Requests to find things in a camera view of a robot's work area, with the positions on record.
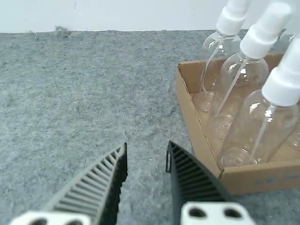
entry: gray carpet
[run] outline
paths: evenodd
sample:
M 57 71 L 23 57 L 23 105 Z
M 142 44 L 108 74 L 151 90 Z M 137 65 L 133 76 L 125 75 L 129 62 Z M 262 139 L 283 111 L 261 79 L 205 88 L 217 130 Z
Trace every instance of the gray carpet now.
M 171 224 L 169 140 L 191 151 L 176 64 L 210 31 L 0 35 L 0 224 L 38 210 L 127 142 L 118 224 Z M 300 224 L 300 189 L 238 197 L 259 225 Z

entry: white trigger cap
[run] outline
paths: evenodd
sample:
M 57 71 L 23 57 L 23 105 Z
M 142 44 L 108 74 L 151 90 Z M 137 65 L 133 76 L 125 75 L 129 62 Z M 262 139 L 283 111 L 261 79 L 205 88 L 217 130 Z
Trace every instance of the white trigger cap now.
M 281 62 L 262 87 L 262 95 L 275 105 L 289 107 L 300 97 L 300 38 L 295 38 Z
M 269 4 L 262 17 L 248 30 L 240 42 L 240 50 L 251 59 L 266 56 L 292 16 L 292 8 L 283 2 Z
M 229 0 L 217 21 L 217 30 L 221 34 L 234 36 L 240 31 L 251 0 Z

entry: cardboard tray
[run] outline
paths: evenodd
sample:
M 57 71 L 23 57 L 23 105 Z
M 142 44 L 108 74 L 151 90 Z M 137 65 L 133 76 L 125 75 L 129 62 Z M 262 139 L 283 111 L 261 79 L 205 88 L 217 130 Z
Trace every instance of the cardboard tray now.
M 269 54 L 265 57 L 270 71 L 278 65 L 281 58 L 282 54 Z M 224 60 L 215 60 L 215 71 L 208 70 L 207 75 L 220 71 L 223 62 Z M 200 60 L 182 62 L 177 66 L 176 75 L 176 97 L 196 158 L 235 195 L 300 187 L 300 152 L 286 143 L 268 163 L 219 170 L 215 160 L 217 153 L 211 150 L 202 128 L 208 114 L 197 110 L 193 103 L 199 98 L 199 76 L 204 66 L 204 61 Z

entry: plastic spray bottle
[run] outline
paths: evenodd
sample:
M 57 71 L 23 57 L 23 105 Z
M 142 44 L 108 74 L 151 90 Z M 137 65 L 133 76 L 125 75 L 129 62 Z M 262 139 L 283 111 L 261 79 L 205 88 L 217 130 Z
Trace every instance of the plastic spray bottle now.
M 240 44 L 240 31 L 249 8 L 251 0 L 229 0 L 223 8 L 217 21 L 217 31 L 209 35 L 204 43 L 203 49 L 206 51 L 206 65 L 201 73 L 200 101 L 198 108 L 203 112 L 210 110 L 216 75 L 206 76 L 209 67 L 213 67 L 213 59 L 228 58 L 236 53 Z
M 299 12 L 300 10 L 299 0 L 284 0 L 284 1 L 287 2 L 292 7 L 294 12 Z M 287 47 L 289 46 L 289 43 L 297 36 L 299 37 L 300 34 L 300 26 L 298 25 L 299 21 L 300 21 L 300 14 L 293 13 L 291 20 L 286 26 L 286 30 L 282 33 L 278 42 L 274 46 L 275 51 L 285 52 Z
M 223 139 L 245 98 L 262 88 L 269 75 L 263 58 L 276 43 L 291 15 L 292 9 L 288 4 L 269 4 L 241 41 L 240 52 L 222 65 L 206 123 L 209 140 L 210 136 Z
M 300 39 L 289 46 L 261 90 L 251 93 L 230 127 L 220 168 L 267 162 L 299 122 Z

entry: white wall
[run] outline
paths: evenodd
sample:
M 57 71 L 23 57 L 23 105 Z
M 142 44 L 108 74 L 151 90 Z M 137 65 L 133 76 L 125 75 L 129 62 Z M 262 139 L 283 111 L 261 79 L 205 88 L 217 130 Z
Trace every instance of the white wall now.
M 0 32 L 211 30 L 227 0 L 0 0 Z M 253 0 L 243 28 L 268 0 Z

